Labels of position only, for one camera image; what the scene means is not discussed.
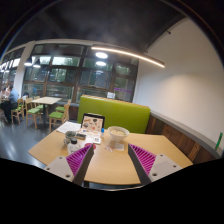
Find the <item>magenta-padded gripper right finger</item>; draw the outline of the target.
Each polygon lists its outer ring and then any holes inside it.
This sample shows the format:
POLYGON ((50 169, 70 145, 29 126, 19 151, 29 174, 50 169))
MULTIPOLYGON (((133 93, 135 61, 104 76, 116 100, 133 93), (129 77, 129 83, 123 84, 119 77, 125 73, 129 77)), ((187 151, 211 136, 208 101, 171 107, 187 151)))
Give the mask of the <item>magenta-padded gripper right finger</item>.
POLYGON ((133 144, 128 145, 128 154, 142 185, 181 170, 181 167, 165 154, 155 155, 133 144))

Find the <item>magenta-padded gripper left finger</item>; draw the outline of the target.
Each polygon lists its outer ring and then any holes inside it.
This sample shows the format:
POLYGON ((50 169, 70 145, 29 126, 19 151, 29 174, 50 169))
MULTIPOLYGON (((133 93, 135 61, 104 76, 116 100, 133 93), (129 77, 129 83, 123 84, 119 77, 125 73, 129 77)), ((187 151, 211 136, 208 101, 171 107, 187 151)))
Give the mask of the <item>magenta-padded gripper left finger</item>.
POLYGON ((67 157, 57 157, 44 170, 81 186, 93 155, 93 145, 89 144, 67 157))

